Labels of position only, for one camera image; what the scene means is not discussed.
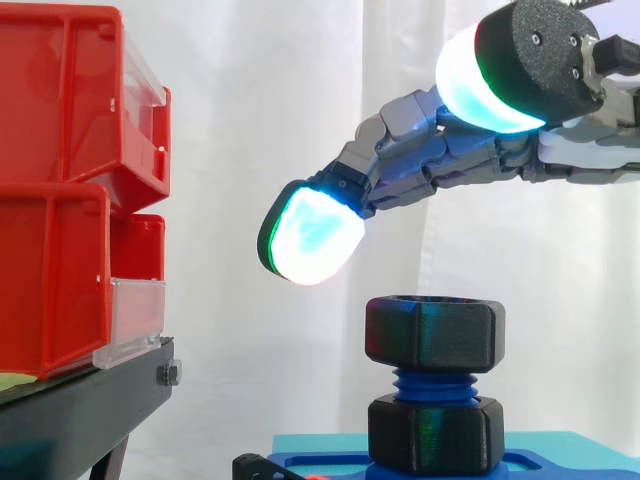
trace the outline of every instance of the blue light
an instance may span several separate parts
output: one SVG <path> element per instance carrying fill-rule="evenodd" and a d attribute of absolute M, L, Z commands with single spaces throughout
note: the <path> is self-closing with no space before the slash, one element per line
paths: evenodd
<path fill-rule="evenodd" d="M 545 122 L 500 100 L 484 81 L 475 55 L 478 24 L 458 33 L 442 49 L 436 84 L 447 108 L 467 123 L 499 133 L 525 132 Z"/>
<path fill-rule="evenodd" d="M 302 285 L 336 273 L 364 236 L 364 220 L 326 193 L 297 190 L 282 211 L 269 246 L 278 273 Z"/>

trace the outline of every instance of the stacked storage bins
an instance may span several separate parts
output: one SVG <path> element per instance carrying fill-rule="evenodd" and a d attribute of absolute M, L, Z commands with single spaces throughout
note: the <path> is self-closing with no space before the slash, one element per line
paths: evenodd
<path fill-rule="evenodd" d="M 0 3 L 0 375 L 159 346 L 170 94 L 108 7 Z"/>

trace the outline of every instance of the white curtain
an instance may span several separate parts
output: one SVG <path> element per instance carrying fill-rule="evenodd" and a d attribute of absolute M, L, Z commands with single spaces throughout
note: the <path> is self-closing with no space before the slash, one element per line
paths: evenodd
<path fill-rule="evenodd" d="M 311 288 L 256 258 L 280 189 L 384 102 L 431 87 L 443 42 L 503 3 L 113 1 L 173 91 L 171 198 L 152 210 L 167 221 L 165 332 L 184 364 L 122 478 L 230 478 L 274 434 L 366 431 L 393 376 L 364 355 L 365 304 L 418 291 L 506 306 L 507 356 L 480 389 L 508 428 L 640 450 L 636 185 L 441 191 L 376 215 L 349 266 Z"/>

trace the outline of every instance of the red plastic drawer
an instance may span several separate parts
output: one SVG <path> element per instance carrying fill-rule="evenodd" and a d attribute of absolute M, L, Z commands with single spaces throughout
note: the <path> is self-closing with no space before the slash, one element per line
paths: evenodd
<path fill-rule="evenodd" d="M 118 10 L 0 3 L 0 66 L 2 182 L 98 183 L 123 213 L 169 195 L 170 94 Z"/>
<path fill-rule="evenodd" d="M 98 185 L 0 184 L 0 373 L 46 378 L 90 362 L 114 343 L 114 309 L 118 343 L 162 331 L 164 221 L 112 219 L 109 203 Z M 115 274 L 138 282 L 119 290 L 125 301 L 114 301 Z"/>

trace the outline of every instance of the black hex nut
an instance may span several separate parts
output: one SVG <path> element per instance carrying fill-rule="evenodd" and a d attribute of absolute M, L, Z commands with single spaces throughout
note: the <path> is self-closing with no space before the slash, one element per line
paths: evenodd
<path fill-rule="evenodd" d="M 498 302 L 393 296 L 367 304 L 365 351 L 378 363 L 433 373 L 486 373 L 504 357 Z"/>
<path fill-rule="evenodd" d="M 476 400 L 475 406 L 462 407 L 378 398 L 369 405 L 369 455 L 414 476 L 489 473 L 504 456 L 502 405 L 492 398 Z"/>

